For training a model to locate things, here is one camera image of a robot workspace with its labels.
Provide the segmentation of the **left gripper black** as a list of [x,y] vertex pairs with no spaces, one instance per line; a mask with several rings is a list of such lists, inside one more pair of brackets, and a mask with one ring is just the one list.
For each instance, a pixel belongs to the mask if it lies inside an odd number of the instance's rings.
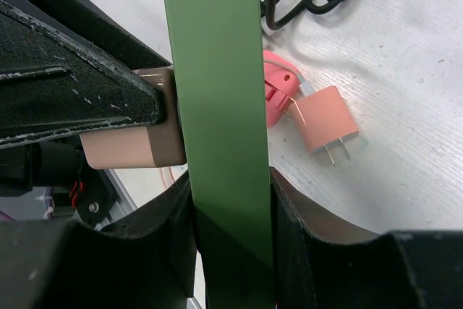
[[115,171],[92,169],[78,137],[35,142],[165,120],[160,90],[1,2],[1,221],[71,218],[101,229],[132,213]]

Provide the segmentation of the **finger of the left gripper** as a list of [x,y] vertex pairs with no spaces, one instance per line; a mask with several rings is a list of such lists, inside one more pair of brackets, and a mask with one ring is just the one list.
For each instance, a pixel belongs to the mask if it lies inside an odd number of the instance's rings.
[[90,0],[38,0],[39,7],[130,69],[171,63],[113,21]]

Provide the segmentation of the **beige dual usb charger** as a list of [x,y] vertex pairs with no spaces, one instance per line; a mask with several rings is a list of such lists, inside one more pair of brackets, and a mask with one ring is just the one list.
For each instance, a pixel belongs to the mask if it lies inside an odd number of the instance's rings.
[[187,163],[174,70],[171,67],[148,68],[135,73],[163,92],[166,120],[149,127],[81,134],[87,163],[94,169],[161,168]]

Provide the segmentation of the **pink plug adapter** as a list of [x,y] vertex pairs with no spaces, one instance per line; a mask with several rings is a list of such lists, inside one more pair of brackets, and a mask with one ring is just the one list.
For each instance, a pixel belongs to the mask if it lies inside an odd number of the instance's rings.
[[296,96],[302,75],[285,59],[271,51],[263,51],[266,100],[266,127],[274,126]]

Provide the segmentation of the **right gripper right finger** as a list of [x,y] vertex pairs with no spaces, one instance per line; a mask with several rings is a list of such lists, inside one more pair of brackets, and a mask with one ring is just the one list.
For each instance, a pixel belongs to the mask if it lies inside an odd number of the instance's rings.
[[279,308],[462,306],[460,231],[376,234],[270,176]]

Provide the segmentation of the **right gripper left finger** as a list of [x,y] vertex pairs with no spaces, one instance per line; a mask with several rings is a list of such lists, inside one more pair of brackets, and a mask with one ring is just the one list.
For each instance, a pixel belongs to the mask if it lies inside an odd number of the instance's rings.
[[196,245],[188,174],[100,231],[71,220],[1,224],[3,308],[185,308]]

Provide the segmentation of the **salmon usb charger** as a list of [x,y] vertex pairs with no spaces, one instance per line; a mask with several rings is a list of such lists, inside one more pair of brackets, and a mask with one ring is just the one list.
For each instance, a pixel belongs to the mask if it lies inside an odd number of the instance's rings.
[[325,151],[335,163],[330,148],[340,145],[350,157],[345,142],[359,134],[347,103],[334,85],[316,91],[309,82],[300,85],[302,97],[289,106],[297,129],[309,153]]

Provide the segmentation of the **green power strip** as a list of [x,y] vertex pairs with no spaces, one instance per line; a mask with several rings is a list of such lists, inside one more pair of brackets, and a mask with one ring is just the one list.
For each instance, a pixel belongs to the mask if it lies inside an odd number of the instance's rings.
[[260,0],[164,0],[209,308],[274,308]]

